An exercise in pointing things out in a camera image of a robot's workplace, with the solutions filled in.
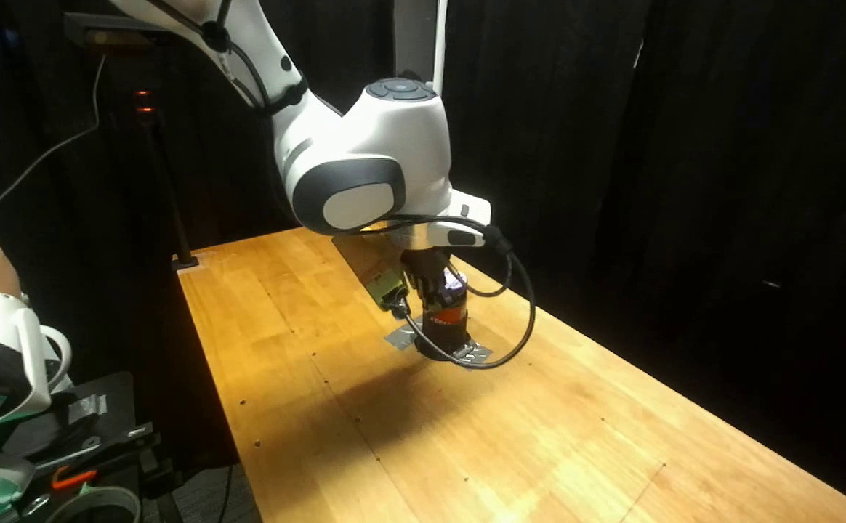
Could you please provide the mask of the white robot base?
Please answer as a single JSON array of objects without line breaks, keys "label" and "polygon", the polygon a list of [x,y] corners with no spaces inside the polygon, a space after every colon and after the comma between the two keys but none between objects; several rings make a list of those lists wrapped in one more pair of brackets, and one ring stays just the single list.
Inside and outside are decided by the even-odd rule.
[{"label": "white robot base", "polygon": [[[17,297],[0,294],[0,428],[44,413],[67,381],[71,340]],[[0,454],[0,478],[23,484],[35,467]]]}]

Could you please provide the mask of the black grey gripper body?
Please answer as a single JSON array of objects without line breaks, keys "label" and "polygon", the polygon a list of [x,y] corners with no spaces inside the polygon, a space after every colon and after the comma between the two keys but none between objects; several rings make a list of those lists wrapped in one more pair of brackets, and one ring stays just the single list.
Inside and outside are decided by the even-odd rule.
[{"label": "black grey gripper body", "polygon": [[449,255],[442,250],[405,250],[403,266],[411,278],[411,287],[426,301],[445,301],[449,298]]}]

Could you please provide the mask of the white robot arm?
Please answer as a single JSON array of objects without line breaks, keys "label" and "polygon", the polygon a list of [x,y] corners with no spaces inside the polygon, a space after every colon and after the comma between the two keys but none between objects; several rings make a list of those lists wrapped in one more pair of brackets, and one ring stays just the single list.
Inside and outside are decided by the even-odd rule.
[{"label": "white robot arm", "polygon": [[451,247],[484,247],[491,202],[451,185],[442,96],[419,79],[378,79],[350,111],[324,101],[260,0],[112,0],[128,16],[199,47],[273,131],[294,217],[324,236],[385,224],[426,301],[445,301]]}]

